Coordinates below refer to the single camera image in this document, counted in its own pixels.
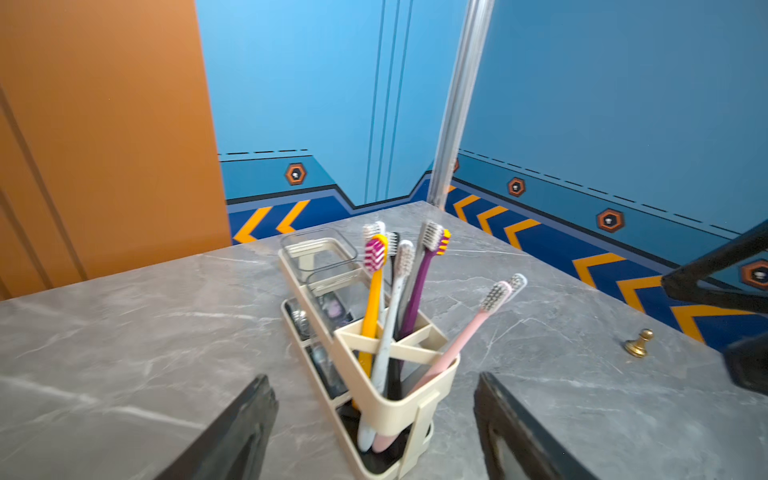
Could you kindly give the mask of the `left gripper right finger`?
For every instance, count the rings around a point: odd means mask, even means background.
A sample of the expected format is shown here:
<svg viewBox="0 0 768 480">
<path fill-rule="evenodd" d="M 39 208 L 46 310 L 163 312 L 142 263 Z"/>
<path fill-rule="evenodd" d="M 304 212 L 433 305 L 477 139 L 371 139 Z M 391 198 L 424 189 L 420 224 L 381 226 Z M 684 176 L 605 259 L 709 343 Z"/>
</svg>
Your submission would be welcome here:
<svg viewBox="0 0 768 480">
<path fill-rule="evenodd" d="M 595 477 L 490 372 L 479 375 L 473 411 L 489 478 Z"/>
</svg>

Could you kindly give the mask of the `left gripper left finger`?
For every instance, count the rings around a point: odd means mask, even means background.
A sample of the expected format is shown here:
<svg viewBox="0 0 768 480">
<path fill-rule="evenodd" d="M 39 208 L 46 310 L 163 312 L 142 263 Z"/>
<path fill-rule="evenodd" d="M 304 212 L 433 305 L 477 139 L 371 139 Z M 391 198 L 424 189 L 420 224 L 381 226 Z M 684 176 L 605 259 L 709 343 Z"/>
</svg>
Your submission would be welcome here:
<svg viewBox="0 0 768 480">
<path fill-rule="evenodd" d="M 256 376 L 158 477 L 257 479 L 279 411 L 266 375 Z"/>
</svg>

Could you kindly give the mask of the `yellow toothbrush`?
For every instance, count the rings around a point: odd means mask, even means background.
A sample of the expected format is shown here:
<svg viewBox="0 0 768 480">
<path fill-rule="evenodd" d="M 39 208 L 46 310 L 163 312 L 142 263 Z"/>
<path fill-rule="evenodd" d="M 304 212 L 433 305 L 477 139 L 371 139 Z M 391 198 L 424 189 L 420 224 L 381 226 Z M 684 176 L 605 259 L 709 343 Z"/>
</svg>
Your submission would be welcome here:
<svg viewBox="0 0 768 480">
<path fill-rule="evenodd" d="M 381 306 L 383 268 L 388 258 L 388 237 L 385 234 L 374 234 L 366 243 L 364 268 L 371 275 L 365 316 L 362 321 L 361 335 L 377 338 L 377 325 Z"/>
</svg>

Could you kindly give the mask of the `purple toothbrush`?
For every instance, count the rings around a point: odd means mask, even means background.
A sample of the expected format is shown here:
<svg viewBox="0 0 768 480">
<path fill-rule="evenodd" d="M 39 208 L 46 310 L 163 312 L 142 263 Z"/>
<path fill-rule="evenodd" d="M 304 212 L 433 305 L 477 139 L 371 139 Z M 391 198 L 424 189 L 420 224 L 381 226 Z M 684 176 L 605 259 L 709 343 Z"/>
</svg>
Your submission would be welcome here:
<svg viewBox="0 0 768 480">
<path fill-rule="evenodd" d="M 446 230 L 442 225 L 438 224 L 440 228 L 437 230 L 433 237 L 432 246 L 425 251 L 424 258 L 418 268 L 416 275 L 416 282 L 414 284 L 413 292 L 408 305 L 404 324 L 401 330 L 402 338 L 409 336 L 415 329 L 415 323 L 418 317 L 418 310 L 421 302 L 421 297 L 424 289 L 424 285 L 427 279 L 428 271 L 432 260 L 436 256 L 444 255 L 447 246 L 450 242 L 451 233 Z"/>
</svg>

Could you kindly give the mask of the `white blue toothbrush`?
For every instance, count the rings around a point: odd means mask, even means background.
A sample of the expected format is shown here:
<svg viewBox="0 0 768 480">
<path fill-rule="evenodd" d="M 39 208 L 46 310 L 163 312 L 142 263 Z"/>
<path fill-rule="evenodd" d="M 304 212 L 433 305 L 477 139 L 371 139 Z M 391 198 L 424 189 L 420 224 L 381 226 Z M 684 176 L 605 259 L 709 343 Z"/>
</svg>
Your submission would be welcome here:
<svg viewBox="0 0 768 480">
<path fill-rule="evenodd" d="M 379 234 L 386 234 L 386 227 L 383 221 L 375 221 L 373 223 L 365 224 L 362 228 L 363 243 L 367 244 L 375 235 Z"/>
</svg>

